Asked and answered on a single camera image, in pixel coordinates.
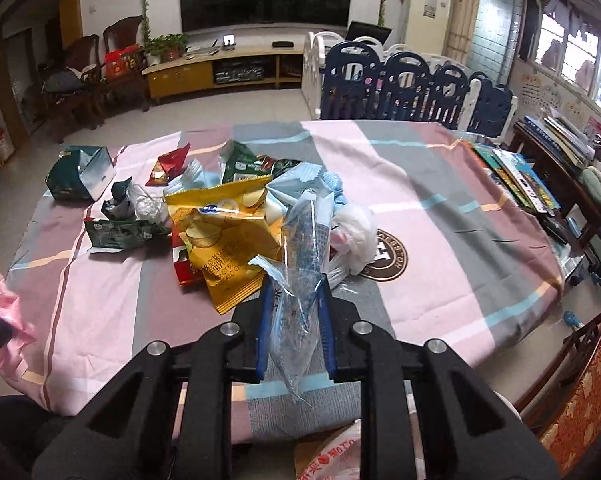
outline tablecloth logo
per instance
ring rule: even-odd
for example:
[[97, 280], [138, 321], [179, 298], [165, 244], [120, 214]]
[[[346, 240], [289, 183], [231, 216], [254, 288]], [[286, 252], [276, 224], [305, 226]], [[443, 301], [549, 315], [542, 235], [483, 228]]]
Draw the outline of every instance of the tablecloth logo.
[[376, 259], [362, 269], [362, 275], [377, 282], [390, 282], [405, 272], [407, 262], [407, 251], [400, 240], [379, 229]]

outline green cushion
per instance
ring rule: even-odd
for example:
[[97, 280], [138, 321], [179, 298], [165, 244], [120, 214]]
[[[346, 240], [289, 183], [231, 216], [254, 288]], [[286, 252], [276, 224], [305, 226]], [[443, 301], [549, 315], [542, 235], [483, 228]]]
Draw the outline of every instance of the green cushion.
[[578, 179], [594, 202], [601, 206], [601, 173], [593, 167], [585, 168]]

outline pink striped tablecloth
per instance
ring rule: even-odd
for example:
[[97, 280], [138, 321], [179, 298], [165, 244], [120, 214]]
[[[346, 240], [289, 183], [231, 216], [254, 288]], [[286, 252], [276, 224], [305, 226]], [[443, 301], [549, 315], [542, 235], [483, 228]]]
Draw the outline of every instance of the pink striped tablecloth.
[[[514, 344], [562, 289], [557, 259], [533, 216], [491, 181], [471, 147], [437, 124], [316, 121], [178, 132], [112, 152], [116, 180], [144, 183], [156, 157], [188, 142], [188, 161], [216, 170], [229, 139], [256, 153], [323, 164], [339, 173], [347, 199], [368, 205], [381, 229], [376, 262], [335, 295], [398, 339], [445, 339], [471, 365]], [[78, 412], [134, 354], [155, 339], [196, 340], [219, 316], [206, 288], [183, 291], [171, 250], [90, 254], [83, 218], [46, 194], [8, 272], [37, 342], [28, 368], [7, 378], [54, 412]], [[258, 385], [232, 387], [232, 440], [279, 440], [334, 428], [360, 415], [357, 384], [327, 378], [321, 352], [294, 403], [274, 366]]]

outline tv stand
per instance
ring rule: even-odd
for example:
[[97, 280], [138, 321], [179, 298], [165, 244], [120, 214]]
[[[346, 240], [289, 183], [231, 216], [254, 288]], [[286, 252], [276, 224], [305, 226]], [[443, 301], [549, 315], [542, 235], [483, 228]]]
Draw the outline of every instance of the tv stand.
[[[220, 50], [191, 59], [183, 57], [150, 66], [143, 70], [142, 74], [148, 80], [151, 98], [158, 102], [162, 97], [201, 90], [265, 84], [273, 84], [280, 88], [283, 83], [300, 83], [302, 60], [301, 44], [293, 48], [237, 46], [234, 50]], [[249, 67], [250, 70], [241, 70], [242, 66]], [[222, 70], [234, 70], [232, 74], [236, 76], [218, 78], [218, 73]], [[252, 75], [259, 78], [237, 80]]]

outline yellow snack bag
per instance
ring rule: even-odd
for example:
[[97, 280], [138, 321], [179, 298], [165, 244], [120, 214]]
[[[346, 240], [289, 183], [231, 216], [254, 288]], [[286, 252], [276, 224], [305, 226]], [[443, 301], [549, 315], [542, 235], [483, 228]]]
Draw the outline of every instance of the yellow snack bag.
[[271, 179], [239, 180], [165, 198], [175, 231], [192, 265], [202, 270], [220, 314], [261, 287], [264, 271], [247, 262], [257, 254], [279, 255], [282, 218], [268, 225], [265, 217], [265, 185]]

